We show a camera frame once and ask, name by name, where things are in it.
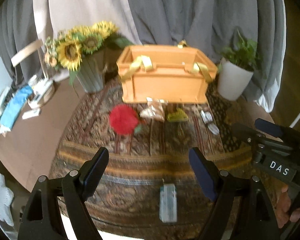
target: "white pot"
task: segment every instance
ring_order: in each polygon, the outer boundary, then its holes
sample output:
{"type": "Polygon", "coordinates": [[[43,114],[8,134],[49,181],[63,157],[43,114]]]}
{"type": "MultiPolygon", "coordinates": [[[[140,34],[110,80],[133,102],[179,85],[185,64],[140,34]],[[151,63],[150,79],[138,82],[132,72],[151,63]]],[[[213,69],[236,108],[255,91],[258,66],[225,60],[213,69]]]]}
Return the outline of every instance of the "white pot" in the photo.
{"type": "Polygon", "coordinates": [[[253,72],[244,70],[229,61],[221,61],[222,71],[219,74],[218,92],[229,100],[235,101],[249,84],[253,72]]]}

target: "flower pot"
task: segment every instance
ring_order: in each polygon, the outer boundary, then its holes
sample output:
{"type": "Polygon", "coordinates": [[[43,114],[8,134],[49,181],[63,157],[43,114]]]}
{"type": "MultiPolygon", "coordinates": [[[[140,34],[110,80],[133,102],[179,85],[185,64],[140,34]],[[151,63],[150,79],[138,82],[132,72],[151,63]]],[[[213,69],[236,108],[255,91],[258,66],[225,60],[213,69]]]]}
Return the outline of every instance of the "flower pot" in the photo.
{"type": "Polygon", "coordinates": [[[103,89],[103,58],[103,49],[82,58],[80,71],[77,73],[77,79],[86,93],[98,92],[103,89]]]}
{"type": "Polygon", "coordinates": [[[244,70],[229,61],[221,64],[222,71],[219,74],[218,92],[223,98],[235,101],[249,84],[253,72],[244,70]]]}
{"type": "Polygon", "coordinates": [[[121,78],[131,70],[132,62],[139,56],[149,57],[153,69],[138,69],[122,81],[125,103],[146,103],[147,97],[169,103],[207,102],[208,82],[215,79],[217,67],[203,52],[191,47],[181,49],[166,45],[127,46],[117,61],[121,78]],[[189,72],[194,63],[205,65],[208,81],[201,72],[189,72]]]}

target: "potted plant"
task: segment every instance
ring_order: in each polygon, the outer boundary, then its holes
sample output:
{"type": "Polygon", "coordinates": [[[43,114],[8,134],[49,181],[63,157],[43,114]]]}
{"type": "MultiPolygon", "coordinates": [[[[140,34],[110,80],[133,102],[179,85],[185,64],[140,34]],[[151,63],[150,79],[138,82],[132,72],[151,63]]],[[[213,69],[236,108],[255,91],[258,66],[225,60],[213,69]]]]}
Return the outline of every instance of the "potted plant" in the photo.
{"type": "Polygon", "coordinates": [[[106,21],[59,31],[57,38],[45,41],[45,62],[56,70],[68,69],[70,85],[77,77],[86,92],[99,91],[104,85],[103,48],[123,49],[132,44],[117,31],[112,22],[106,21]]]}
{"type": "Polygon", "coordinates": [[[238,31],[239,41],[236,48],[225,47],[221,54],[223,59],[219,65],[219,94],[230,101],[235,101],[249,84],[257,65],[257,42],[244,39],[238,31]]]}

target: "gray curtain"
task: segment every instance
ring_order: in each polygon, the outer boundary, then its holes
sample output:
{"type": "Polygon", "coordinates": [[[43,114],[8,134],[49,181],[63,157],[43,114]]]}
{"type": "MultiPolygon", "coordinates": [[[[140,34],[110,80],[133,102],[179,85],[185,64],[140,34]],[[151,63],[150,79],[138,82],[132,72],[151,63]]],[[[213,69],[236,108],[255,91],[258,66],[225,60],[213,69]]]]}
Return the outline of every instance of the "gray curtain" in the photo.
{"type": "Polygon", "coordinates": [[[38,39],[32,0],[5,0],[0,7],[0,57],[12,78],[12,87],[25,85],[34,75],[42,75],[39,56],[31,54],[15,68],[11,58],[38,39]]]}
{"type": "Polygon", "coordinates": [[[185,39],[215,63],[220,51],[233,43],[237,29],[258,41],[262,58],[244,92],[247,100],[257,100],[271,87],[282,67],[283,28],[281,12],[274,4],[282,0],[128,0],[139,39],[143,44],[176,45],[185,39]]]}

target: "ribbed gray pot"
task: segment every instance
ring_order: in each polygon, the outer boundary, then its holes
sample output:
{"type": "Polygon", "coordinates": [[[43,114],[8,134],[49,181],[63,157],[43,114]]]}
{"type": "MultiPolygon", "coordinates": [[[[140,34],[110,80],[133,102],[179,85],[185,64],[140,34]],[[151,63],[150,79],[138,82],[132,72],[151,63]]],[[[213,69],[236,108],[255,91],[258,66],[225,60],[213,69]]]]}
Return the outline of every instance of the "ribbed gray pot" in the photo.
{"type": "Polygon", "coordinates": [[[77,79],[84,91],[93,93],[102,90],[105,83],[104,73],[102,72],[104,68],[104,50],[82,57],[80,66],[77,79]]]}

